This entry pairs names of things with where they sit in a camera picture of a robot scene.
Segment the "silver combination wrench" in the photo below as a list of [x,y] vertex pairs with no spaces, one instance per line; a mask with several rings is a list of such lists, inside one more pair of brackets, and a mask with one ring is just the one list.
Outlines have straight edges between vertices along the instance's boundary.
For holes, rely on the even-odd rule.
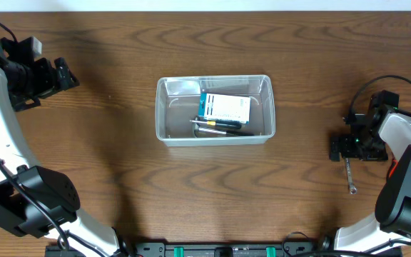
[[352,179],[350,160],[348,158],[345,158],[344,161],[345,161],[345,169],[346,169],[346,174],[347,174],[347,183],[348,183],[349,192],[350,194],[356,194],[357,188]]

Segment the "black yellow screwdriver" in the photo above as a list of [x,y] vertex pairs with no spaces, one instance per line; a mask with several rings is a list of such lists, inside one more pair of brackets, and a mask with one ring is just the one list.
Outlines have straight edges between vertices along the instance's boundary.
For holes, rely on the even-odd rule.
[[242,125],[239,122],[231,122],[231,121],[201,121],[201,120],[191,120],[192,123],[195,124],[202,124],[207,126],[215,126],[224,129],[241,129]]

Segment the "clear plastic storage container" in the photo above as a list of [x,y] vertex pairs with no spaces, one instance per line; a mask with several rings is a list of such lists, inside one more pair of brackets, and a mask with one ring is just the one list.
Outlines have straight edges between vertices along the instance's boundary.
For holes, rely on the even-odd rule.
[[167,146],[262,144],[276,132],[266,75],[163,77],[155,117],[156,136]]

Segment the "blue white screw box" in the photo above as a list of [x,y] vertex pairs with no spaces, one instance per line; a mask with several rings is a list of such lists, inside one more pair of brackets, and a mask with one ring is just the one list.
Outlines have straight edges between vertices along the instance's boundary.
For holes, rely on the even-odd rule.
[[247,124],[250,121],[250,105],[251,99],[246,96],[201,94],[198,116],[205,120]]

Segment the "small black-handled hammer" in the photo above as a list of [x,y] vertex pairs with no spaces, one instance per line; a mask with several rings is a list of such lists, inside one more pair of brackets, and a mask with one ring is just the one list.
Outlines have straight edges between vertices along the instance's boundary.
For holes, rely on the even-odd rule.
[[224,136],[254,136],[252,133],[246,133],[246,132],[239,132],[239,131],[223,131],[223,130],[217,130],[213,128],[203,128],[199,127],[196,129],[199,132],[203,133],[214,133],[218,135],[224,135]]

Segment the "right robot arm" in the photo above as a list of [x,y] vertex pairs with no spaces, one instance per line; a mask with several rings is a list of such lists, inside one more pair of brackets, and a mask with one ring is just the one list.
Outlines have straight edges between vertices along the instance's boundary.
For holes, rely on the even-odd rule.
[[371,254],[411,246],[411,114],[383,105],[356,115],[349,124],[351,134],[331,143],[333,160],[385,160],[390,149],[393,161],[374,212],[324,237],[320,249]]

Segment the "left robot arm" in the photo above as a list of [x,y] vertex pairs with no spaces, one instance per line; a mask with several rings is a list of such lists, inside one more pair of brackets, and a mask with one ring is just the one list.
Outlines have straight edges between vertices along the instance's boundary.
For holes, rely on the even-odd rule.
[[57,256],[128,256],[116,230],[82,209],[72,181],[44,168],[22,134],[18,112],[79,84],[65,59],[49,61],[41,49],[33,36],[0,38],[0,228],[54,239]]

